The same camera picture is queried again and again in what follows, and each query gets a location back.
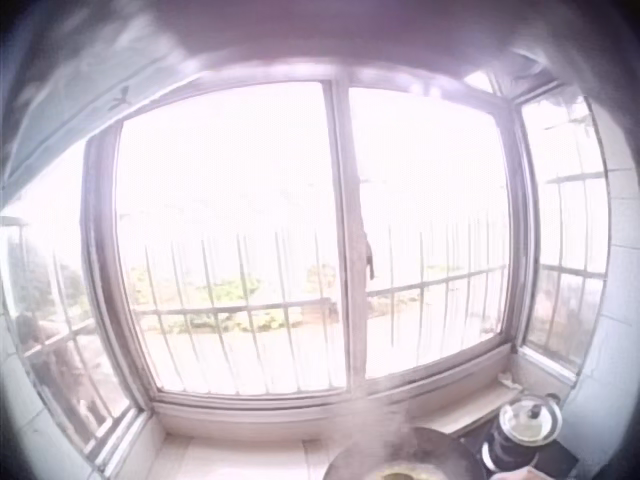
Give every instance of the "window handle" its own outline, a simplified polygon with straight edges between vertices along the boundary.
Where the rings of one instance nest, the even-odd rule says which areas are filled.
[[[371,250],[371,244],[367,239],[367,267],[369,267],[369,280],[373,280],[376,276],[373,270],[373,250]]]

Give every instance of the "pot lid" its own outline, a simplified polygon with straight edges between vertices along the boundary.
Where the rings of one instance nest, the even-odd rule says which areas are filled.
[[[562,416],[550,398],[524,395],[502,407],[500,426],[509,438],[521,445],[544,445],[558,435]]]

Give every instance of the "pan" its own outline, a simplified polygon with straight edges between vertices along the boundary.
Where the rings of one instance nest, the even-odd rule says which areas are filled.
[[[358,438],[324,480],[486,480],[482,463],[457,438],[414,427],[393,438]]]

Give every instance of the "frying pan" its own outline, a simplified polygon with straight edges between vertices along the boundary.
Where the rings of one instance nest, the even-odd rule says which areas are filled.
[[[362,480],[388,465],[405,462],[435,467],[448,480],[486,480],[482,463],[464,443],[421,427],[393,438],[356,439],[331,462],[324,480]]]

